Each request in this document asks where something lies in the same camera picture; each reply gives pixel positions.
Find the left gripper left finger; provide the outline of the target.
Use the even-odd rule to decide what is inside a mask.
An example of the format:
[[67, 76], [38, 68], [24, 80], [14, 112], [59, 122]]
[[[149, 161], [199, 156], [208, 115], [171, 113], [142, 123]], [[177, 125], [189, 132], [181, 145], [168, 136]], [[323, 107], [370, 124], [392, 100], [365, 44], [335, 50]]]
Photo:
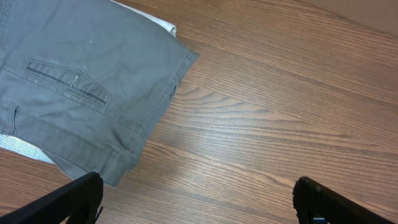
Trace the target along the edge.
[[1, 217], [1, 224], [95, 224], [103, 207], [104, 182], [89, 172]]

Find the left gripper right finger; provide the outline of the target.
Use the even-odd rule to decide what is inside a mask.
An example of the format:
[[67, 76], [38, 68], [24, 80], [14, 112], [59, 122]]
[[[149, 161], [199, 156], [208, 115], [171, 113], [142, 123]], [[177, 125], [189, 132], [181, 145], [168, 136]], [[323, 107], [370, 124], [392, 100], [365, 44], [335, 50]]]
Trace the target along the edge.
[[394, 224], [308, 177], [296, 181], [292, 195], [300, 224]]

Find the grey shorts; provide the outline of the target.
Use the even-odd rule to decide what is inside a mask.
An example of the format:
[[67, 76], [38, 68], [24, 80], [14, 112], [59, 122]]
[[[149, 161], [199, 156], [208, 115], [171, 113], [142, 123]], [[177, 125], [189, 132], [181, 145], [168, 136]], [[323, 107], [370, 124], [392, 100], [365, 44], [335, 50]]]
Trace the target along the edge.
[[116, 186], [197, 57], [109, 0], [2, 0], [1, 134]]

